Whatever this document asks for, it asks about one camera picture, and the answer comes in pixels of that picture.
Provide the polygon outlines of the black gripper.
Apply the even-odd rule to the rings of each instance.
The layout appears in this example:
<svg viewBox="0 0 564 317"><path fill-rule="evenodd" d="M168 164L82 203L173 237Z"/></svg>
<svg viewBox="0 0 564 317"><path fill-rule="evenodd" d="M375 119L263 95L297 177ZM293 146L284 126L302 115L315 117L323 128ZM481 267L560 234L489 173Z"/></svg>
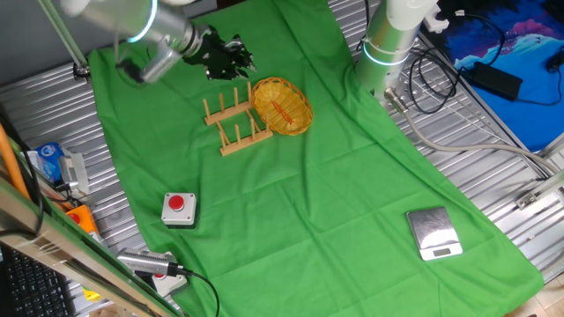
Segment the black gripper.
<svg viewBox="0 0 564 317"><path fill-rule="evenodd" d="M189 55L185 54L182 60L190 65L202 65L208 80L233 80L236 71L242 77L248 77L249 72L256 72L254 56L245 48L236 54L233 64L228 49L240 49L243 46L239 34L224 43L213 26L198 25L197 31L195 41L199 45L198 49Z"/></svg>

